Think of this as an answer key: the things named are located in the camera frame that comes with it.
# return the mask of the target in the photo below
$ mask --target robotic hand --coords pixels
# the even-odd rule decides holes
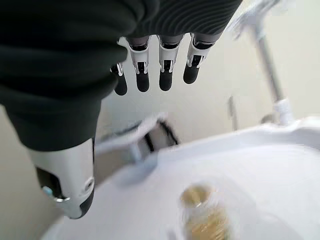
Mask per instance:
[[[93,200],[101,100],[127,92],[126,37],[141,92],[148,47],[159,39],[159,85],[168,91],[180,41],[191,33],[184,81],[199,67],[242,0],[11,0],[0,3],[0,104],[28,149],[40,187],[72,219]]]

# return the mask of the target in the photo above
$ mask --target black fabric cover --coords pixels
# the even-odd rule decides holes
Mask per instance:
[[[241,0],[3,0],[0,104],[21,142],[38,151],[95,135],[120,37],[221,32]]]

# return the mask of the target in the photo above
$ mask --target black fingertip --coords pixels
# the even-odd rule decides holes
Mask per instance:
[[[172,72],[160,71],[159,86],[162,91],[168,91],[172,85]]]
[[[193,84],[198,76],[199,68],[196,66],[189,67],[187,64],[185,65],[183,80],[186,84]]]
[[[114,91],[119,96],[123,96],[128,91],[125,75],[124,74],[122,76],[117,75],[117,78],[118,78],[118,84],[115,87]]]
[[[149,75],[148,73],[136,74],[136,86],[140,92],[146,92],[149,89]]]

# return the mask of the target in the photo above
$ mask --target jar lid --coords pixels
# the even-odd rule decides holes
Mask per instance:
[[[212,191],[207,185],[194,184],[184,190],[180,200],[186,207],[196,208],[208,201]]]

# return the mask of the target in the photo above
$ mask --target glass jar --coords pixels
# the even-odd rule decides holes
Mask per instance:
[[[216,190],[204,184],[191,185],[180,200],[187,240],[230,240],[228,218]]]

